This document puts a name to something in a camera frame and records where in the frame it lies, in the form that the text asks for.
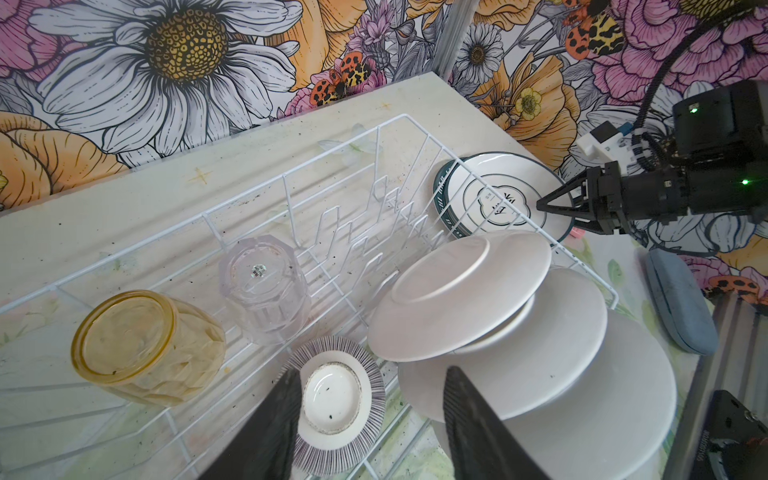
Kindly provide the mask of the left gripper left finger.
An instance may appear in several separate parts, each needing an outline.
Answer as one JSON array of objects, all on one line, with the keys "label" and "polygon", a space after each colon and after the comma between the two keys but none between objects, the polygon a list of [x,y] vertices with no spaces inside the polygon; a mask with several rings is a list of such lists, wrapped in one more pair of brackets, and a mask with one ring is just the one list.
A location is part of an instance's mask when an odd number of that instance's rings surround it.
[{"label": "left gripper left finger", "polygon": [[300,372],[290,368],[201,475],[203,479],[288,479],[302,407]]}]

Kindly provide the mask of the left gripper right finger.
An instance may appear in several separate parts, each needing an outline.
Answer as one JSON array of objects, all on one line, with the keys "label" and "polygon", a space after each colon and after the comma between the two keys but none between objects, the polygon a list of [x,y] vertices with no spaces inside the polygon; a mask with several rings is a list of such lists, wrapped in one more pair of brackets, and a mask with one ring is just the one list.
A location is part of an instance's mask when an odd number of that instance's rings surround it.
[{"label": "left gripper right finger", "polygon": [[447,369],[443,413],[457,479],[546,479],[468,376]]}]

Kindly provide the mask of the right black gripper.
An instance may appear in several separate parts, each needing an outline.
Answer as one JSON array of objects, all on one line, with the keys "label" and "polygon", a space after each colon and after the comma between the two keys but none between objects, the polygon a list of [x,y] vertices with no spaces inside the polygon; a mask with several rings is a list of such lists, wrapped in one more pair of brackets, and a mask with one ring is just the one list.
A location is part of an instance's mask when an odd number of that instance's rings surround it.
[{"label": "right black gripper", "polygon": [[630,234],[644,220],[670,222],[685,215],[689,201],[685,172],[664,168],[623,176],[619,164],[593,167],[566,181],[536,202],[545,212],[546,233],[569,233],[575,219],[554,213],[587,213],[586,230]]}]

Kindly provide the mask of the green rimmed white plate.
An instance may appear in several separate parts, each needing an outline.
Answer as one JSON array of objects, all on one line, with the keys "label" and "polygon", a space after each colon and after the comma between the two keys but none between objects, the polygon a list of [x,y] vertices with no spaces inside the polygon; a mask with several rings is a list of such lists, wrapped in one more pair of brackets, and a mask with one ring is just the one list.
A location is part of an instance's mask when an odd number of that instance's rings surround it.
[{"label": "green rimmed white plate", "polygon": [[[542,229],[545,213],[537,209],[536,202],[563,183],[554,172],[526,156],[481,153],[440,168],[433,181],[434,205],[457,238],[501,230],[532,231],[536,226]],[[571,231],[546,234],[561,241]]]}]

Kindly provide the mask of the red green patterned plate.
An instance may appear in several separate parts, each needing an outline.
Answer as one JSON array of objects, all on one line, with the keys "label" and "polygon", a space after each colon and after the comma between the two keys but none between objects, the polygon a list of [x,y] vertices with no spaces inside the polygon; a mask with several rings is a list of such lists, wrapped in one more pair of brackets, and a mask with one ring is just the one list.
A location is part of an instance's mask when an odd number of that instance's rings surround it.
[{"label": "red green patterned plate", "polygon": [[507,420],[554,399],[598,353],[607,307],[587,276],[553,269],[535,293],[532,309],[510,333],[481,348],[398,365],[402,397],[422,416],[442,422],[449,367],[459,367],[496,415]]}]

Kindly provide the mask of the orange sunburst white plate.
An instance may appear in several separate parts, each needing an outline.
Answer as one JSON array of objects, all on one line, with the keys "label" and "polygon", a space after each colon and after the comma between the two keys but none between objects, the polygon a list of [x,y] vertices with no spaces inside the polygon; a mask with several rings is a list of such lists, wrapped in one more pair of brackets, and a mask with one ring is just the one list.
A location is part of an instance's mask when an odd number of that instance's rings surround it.
[{"label": "orange sunburst white plate", "polygon": [[385,360],[449,353],[521,309],[551,265],[550,243],[533,232],[495,232],[448,242],[401,273],[374,308],[368,344]]}]

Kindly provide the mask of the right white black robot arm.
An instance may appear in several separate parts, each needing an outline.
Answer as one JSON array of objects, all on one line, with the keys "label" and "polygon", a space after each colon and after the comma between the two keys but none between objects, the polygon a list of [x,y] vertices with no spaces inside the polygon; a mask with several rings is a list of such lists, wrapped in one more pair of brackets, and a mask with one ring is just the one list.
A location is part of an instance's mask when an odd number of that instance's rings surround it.
[{"label": "right white black robot arm", "polygon": [[639,112],[604,105],[588,114],[563,185],[537,209],[684,255],[729,253],[766,235],[766,82],[661,88],[636,127]]}]

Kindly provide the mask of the striped ceramic bowl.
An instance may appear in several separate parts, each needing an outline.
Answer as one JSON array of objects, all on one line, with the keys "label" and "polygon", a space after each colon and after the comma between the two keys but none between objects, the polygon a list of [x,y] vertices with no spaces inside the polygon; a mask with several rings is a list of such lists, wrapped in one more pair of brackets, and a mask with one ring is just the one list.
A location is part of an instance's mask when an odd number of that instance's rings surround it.
[{"label": "striped ceramic bowl", "polygon": [[293,465],[330,477],[367,455],[382,428],[386,391],[374,357],[352,339],[325,336],[298,347],[282,371],[300,374],[302,403]]}]

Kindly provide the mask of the yellow glass tumbler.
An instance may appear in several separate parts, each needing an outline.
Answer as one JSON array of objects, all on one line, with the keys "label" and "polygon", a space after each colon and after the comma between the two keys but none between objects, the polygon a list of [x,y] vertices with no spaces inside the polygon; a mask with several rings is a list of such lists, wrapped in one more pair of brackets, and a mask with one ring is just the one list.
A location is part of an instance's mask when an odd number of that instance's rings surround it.
[{"label": "yellow glass tumbler", "polygon": [[227,348],[203,310],[150,290],[115,295],[78,327],[71,344],[77,374],[134,403],[172,407],[211,383]]}]

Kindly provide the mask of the clear glass tumbler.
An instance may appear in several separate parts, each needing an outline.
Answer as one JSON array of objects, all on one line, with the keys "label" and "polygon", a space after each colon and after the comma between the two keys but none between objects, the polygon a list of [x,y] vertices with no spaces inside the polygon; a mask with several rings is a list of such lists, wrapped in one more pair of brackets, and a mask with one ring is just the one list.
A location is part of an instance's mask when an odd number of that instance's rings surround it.
[{"label": "clear glass tumbler", "polygon": [[219,262],[219,287],[243,336],[282,345],[310,317],[308,282],[294,249],[273,235],[237,241]]}]

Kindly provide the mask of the aluminium front rail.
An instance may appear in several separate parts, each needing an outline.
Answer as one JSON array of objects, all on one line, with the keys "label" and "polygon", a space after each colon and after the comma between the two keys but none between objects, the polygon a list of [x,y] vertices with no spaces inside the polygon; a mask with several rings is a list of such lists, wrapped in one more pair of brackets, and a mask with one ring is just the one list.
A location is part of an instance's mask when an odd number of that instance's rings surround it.
[{"label": "aluminium front rail", "polygon": [[716,390],[731,393],[767,425],[767,317],[730,293],[719,299],[714,319],[719,346],[698,362],[664,479],[690,479],[694,452]]}]

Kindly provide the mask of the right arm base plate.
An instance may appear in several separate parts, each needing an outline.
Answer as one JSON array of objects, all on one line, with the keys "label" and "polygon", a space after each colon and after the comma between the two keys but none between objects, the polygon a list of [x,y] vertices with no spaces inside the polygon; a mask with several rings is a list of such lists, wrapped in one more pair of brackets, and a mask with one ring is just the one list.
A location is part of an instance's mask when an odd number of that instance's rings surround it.
[{"label": "right arm base plate", "polygon": [[767,425],[726,390],[712,395],[689,478],[767,480]]}]

